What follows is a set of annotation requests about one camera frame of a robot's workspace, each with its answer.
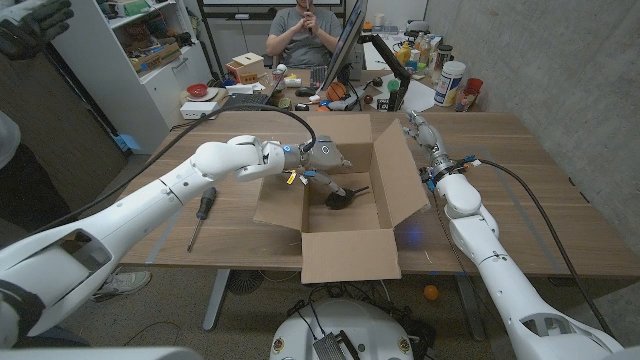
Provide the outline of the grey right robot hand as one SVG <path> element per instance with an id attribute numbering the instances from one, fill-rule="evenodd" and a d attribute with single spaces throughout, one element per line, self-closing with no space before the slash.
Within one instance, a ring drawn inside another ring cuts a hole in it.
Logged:
<path id="1" fill-rule="evenodd" d="M 456 162 L 449 157 L 439 131 L 414 110 L 408 111 L 406 117 L 411 128 L 404 127 L 403 131 L 422 149 L 433 170 L 433 177 L 439 180 L 454 170 Z"/>

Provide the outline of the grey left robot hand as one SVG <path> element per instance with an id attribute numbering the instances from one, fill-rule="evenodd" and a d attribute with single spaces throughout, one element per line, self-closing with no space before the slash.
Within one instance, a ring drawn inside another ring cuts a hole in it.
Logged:
<path id="1" fill-rule="evenodd" d="M 333 195 L 345 198 L 347 191 L 331 179 L 329 174 L 352 167 L 330 136 L 320 135 L 315 142 L 308 140 L 300 146 L 300 166 L 305 178 L 326 185 Z"/>

